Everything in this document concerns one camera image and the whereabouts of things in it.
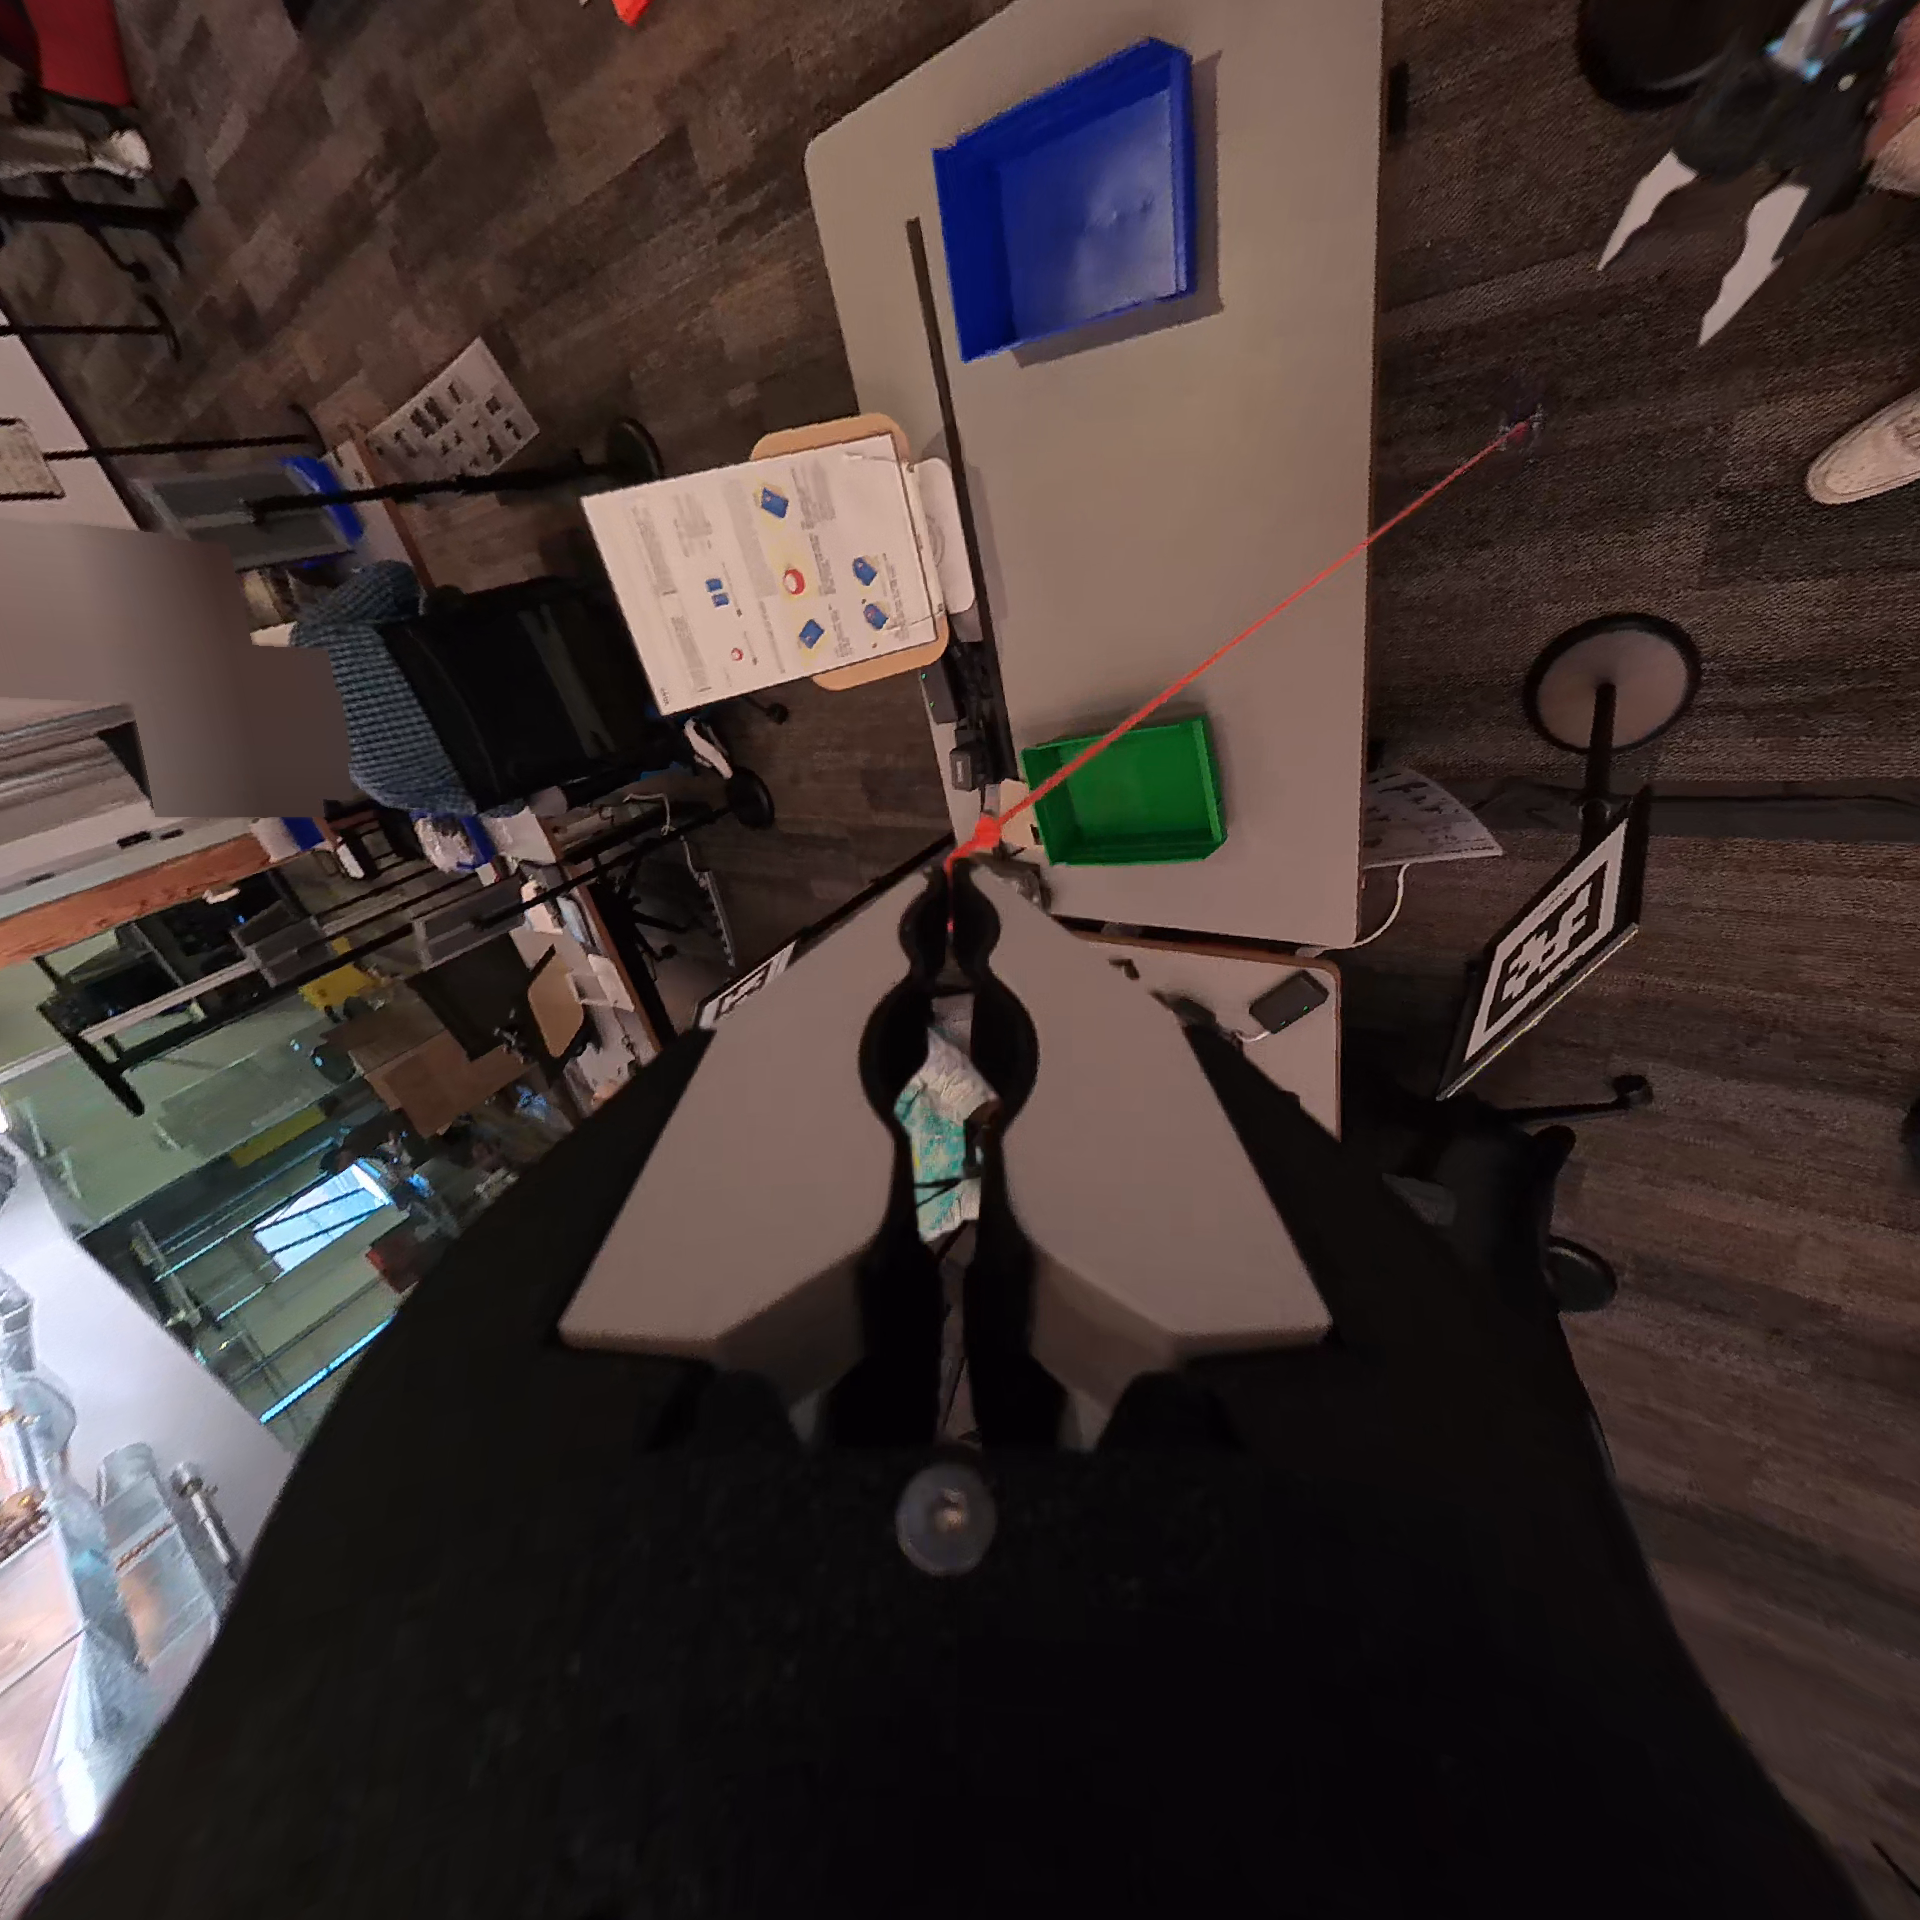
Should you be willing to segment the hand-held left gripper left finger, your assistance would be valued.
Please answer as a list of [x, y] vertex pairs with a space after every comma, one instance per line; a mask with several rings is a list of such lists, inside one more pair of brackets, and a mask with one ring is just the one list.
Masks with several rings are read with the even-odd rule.
[[899, 1095], [946, 951], [923, 867], [719, 1015], [560, 1341], [751, 1376], [854, 1444], [933, 1437], [946, 1294]]

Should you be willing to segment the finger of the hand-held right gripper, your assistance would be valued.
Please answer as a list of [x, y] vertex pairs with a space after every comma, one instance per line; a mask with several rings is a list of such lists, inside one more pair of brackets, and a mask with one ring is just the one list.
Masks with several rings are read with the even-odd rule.
[[1723, 271], [1697, 323], [1697, 345], [1715, 339], [1773, 276], [1789, 242], [1803, 230], [1807, 188], [1771, 188], [1746, 214], [1739, 251]]
[[1700, 178], [1677, 154], [1662, 154], [1632, 185], [1619, 214], [1605, 236], [1596, 271], [1604, 273], [1624, 248], [1652, 222], [1654, 214], [1676, 194]]

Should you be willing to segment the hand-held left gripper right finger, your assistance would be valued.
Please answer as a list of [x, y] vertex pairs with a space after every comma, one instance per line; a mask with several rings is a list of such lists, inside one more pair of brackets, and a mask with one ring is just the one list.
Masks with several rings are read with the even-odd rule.
[[1004, 1134], [1030, 1350], [1088, 1446], [1134, 1379], [1322, 1341], [1332, 1313], [1196, 1057], [1193, 1025], [992, 873], [986, 951], [1036, 1038]]

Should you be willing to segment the grey desk with wooden edge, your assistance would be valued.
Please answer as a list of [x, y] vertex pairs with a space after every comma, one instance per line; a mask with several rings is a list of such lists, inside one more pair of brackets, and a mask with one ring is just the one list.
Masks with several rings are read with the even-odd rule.
[[[1066, 917], [1059, 924], [1100, 947], [1116, 972], [1161, 998], [1171, 1012], [1191, 1019], [1205, 1014], [1266, 1080], [1294, 1094], [1328, 1134], [1341, 1134], [1341, 977], [1336, 960], [1240, 934]], [[1255, 1038], [1247, 1002], [1294, 968], [1330, 973], [1330, 1002], [1278, 1035]]]

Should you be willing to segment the black device on desk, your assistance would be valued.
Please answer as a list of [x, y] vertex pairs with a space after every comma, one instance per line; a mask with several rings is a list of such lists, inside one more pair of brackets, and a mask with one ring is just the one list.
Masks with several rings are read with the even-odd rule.
[[919, 671], [919, 683], [928, 721], [943, 729], [940, 760], [952, 794], [984, 796], [1019, 779], [998, 657], [986, 639], [950, 638]]

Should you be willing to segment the black strip on desk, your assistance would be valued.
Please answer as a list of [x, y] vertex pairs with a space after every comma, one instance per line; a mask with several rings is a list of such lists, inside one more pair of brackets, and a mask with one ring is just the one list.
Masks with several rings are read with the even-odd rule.
[[923, 220], [911, 214], [904, 222], [906, 246], [916, 283], [916, 296], [923, 325], [923, 343], [929, 364], [932, 390], [940, 418], [940, 439], [953, 486], [956, 516], [961, 527], [961, 548], [971, 580], [971, 624], [975, 627], [971, 648], [979, 656], [975, 673], [982, 676], [990, 713], [1002, 729], [1008, 721], [1005, 689], [995, 646], [995, 612], [990, 594], [988, 563], [975, 516], [971, 476], [965, 457], [965, 444], [957, 421], [952, 373], [948, 364], [948, 339], [941, 323], [940, 298], [933, 285], [929, 246]]

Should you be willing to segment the small black and white marker board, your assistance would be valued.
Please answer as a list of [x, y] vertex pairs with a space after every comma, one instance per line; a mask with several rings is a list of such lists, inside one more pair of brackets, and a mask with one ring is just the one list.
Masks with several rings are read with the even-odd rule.
[[803, 942], [799, 937], [792, 937], [747, 972], [738, 973], [709, 992], [699, 999], [691, 1024], [697, 1029], [712, 1032], [729, 1012], [780, 979], [798, 958], [802, 945]]

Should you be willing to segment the colourful patterned cloth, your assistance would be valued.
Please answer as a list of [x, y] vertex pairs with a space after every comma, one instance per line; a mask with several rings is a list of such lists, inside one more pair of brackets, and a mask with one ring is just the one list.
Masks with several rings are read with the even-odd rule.
[[898, 1094], [894, 1116], [908, 1141], [917, 1233], [926, 1244], [948, 1241], [979, 1211], [995, 1094], [967, 1053], [932, 1027], [923, 1064]]

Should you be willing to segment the white shoe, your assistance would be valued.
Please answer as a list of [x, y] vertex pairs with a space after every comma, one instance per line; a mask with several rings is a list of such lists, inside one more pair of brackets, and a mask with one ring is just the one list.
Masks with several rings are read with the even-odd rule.
[[1805, 469], [1819, 508], [1848, 508], [1917, 481], [1917, 390], [1878, 408], [1828, 444]]

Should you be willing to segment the green plastic bin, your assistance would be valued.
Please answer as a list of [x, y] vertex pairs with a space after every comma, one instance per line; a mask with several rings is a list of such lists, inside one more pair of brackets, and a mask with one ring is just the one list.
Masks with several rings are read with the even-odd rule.
[[1125, 729], [1037, 796], [1031, 829], [1054, 865], [1200, 861], [1227, 839], [1223, 787], [1207, 717], [1161, 717]]

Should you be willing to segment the stand with white round base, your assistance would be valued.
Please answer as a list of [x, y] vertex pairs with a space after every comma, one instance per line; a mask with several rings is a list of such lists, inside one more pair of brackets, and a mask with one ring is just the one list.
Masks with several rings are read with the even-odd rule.
[[1647, 612], [1601, 614], [1554, 636], [1519, 692], [1535, 738], [1581, 760], [1578, 852], [1611, 832], [1615, 760], [1662, 738], [1694, 705], [1704, 660], [1691, 636]]

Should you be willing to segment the printed paper sheets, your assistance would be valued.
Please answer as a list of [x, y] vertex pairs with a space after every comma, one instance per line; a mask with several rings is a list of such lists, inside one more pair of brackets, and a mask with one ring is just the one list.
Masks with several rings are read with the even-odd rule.
[[1502, 858], [1475, 810], [1413, 769], [1376, 769], [1362, 783], [1362, 871]]

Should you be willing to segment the blue plastic bin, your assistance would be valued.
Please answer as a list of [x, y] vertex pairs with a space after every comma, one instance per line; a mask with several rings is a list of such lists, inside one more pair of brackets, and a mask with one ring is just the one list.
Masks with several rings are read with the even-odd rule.
[[1191, 57], [1141, 37], [929, 154], [959, 359], [1186, 299]]

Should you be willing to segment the printed instruction sheet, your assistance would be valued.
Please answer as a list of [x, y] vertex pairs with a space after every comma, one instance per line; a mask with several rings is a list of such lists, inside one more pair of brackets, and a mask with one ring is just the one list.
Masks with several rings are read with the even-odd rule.
[[663, 713], [901, 651], [946, 612], [888, 437], [593, 491], [584, 516]]

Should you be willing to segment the blue checked cloth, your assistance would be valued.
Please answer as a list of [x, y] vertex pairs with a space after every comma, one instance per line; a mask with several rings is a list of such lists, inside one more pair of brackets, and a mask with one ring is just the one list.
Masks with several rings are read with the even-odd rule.
[[376, 560], [302, 612], [290, 648], [324, 653], [345, 721], [347, 774], [371, 803], [407, 815], [470, 815], [473, 798], [385, 638], [385, 626], [422, 605], [415, 570]]

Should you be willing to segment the stand with black round base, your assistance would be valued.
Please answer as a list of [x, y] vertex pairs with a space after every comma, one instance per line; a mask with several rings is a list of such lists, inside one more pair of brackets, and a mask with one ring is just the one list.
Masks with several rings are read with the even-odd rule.
[[[604, 457], [587, 460], [577, 452], [558, 462], [502, 467], [491, 474], [456, 474], [414, 481], [391, 481], [347, 487], [345, 497], [358, 506], [415, 506], [429, 499], [516, 497], [552, 490], [584, 491], [589, 486], [643, 486], [666, 476], [659, 446], [651, 432], [635, 418], [617, 418], [605, 430]], [[248, 495], [241, 516], [249, 523], [310, 514], [320, 501], [293, 487]]]

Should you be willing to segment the wooden clipboard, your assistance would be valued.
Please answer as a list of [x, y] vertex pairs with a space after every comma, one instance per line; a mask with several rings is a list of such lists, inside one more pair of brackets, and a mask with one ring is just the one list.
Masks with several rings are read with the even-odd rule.
[[888, 444], [891, 444], [896, 462], [919, 490], [923, 548], [928, 552], [923, 572], [937, 578], [943, 594], [943, 612], [937, 632], [917, 644], [814, 673], [812, 683], [831, 694], [917, 676], [928, 667], [940, 666], [952, 651], [956, 639], [975, 636], [974, 627], [959, 627], [961, 615], [984, 622], [988, 612], [986, 588], [982, 584], [984, 563], [977, 557], [971, 506], [965, 490], [967, 474], [963, 460], [957, 455], [957, 441], [952, 432], [935, 437], [928, 452], [913, 454], [898, 419], [882, 411], [862, 411], [766, 433], [753, 444], [751, 455], [756, 460], [795, 457], [876, 437], [886, 437]]

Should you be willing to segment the blue box on floor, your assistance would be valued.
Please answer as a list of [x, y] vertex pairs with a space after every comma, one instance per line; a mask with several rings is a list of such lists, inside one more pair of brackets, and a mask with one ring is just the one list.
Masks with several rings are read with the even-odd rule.
[[347, 499], [349, 487], [327, 457], [313, 452], [287, 454], [280, 460], [280, 467], [290, 487], [317, 499], [320, 516], [347, 549], [366, 539], [366, 516], [355, 501]]

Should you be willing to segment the printed sheet on floor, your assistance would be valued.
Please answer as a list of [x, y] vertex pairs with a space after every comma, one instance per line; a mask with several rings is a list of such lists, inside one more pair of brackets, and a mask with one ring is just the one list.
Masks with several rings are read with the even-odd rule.
[[388, 478], [493, 476], [539, 439], [533, 414], [484, 337], [473, 337], [367, 433]]

